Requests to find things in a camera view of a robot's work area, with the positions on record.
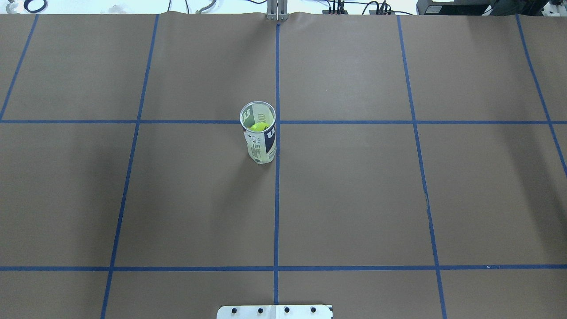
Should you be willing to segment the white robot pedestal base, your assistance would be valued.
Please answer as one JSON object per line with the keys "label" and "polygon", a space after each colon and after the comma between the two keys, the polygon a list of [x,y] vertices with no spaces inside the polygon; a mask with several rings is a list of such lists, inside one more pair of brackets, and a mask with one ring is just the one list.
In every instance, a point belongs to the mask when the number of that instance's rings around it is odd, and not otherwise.
{"label": "white robot pedestal base", "polygon": [[227,305],[218,309],[217,319],[332,319],[331,305]]}

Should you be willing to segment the aluminium frame post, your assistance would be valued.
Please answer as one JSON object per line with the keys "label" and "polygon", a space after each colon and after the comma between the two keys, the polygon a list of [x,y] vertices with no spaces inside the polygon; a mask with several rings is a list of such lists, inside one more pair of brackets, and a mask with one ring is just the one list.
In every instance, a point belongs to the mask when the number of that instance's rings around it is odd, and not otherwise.
{"label": "aluminium frame post", "polygon": [[267,0],[267,20],[283,22],[288,20],[287,0]]}

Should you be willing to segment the black box with label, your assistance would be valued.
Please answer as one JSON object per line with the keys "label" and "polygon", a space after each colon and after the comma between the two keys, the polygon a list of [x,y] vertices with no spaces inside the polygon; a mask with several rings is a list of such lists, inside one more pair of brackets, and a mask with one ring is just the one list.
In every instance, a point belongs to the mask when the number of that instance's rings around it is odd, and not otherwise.
{"label": "black box with label", "polygon": [[418,0],[420,16],[481,16],[488,10],[490,0]]}

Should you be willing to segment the Wilson yellow tennis ball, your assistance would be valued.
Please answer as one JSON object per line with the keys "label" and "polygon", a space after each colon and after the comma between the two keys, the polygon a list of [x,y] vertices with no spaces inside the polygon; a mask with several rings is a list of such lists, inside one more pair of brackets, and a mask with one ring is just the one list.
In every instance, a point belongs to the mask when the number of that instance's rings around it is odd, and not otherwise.
{"label": "Wilson yellow tennis ball", "polygon": [[263,132],[265,130],[267,130],[270,127],[270,125],[266,122],[259,122],[259,123],[255,123],[253,124],[251,127],[249,127],[249,130],[252,132]]}

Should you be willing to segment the clear plastic tennis ball can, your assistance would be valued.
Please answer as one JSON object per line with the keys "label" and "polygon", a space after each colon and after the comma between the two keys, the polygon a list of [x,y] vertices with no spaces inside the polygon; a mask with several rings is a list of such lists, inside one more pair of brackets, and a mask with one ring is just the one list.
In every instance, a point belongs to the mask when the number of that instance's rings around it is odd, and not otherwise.
{"label": "clear plastic tennis ball can", "polygon": [[[272,162],[277,153],[276,120],[275,109],[264,101],[250,102],[240,111],[239,121],[243,128],[249,157],[259,165]],[[259,122],[266,122],[270,127],[263,132],[249,130],[249,127]]]}

